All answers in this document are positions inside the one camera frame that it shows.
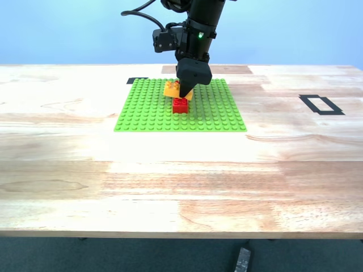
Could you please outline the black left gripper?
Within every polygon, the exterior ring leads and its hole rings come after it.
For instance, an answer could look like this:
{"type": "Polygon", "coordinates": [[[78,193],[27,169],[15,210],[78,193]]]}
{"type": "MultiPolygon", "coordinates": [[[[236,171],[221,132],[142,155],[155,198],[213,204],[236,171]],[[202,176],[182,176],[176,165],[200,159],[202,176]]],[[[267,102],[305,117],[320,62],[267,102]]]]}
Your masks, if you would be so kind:
{"type": "Polygon", "coordinates": [[[184,98],[198,84],[208,85],[212,80],[209,65],[209,48],[216,38],[216,26],[187,19],[175,28],[178,60],[176,76],[179,79],[179,96],[184,98]]]}

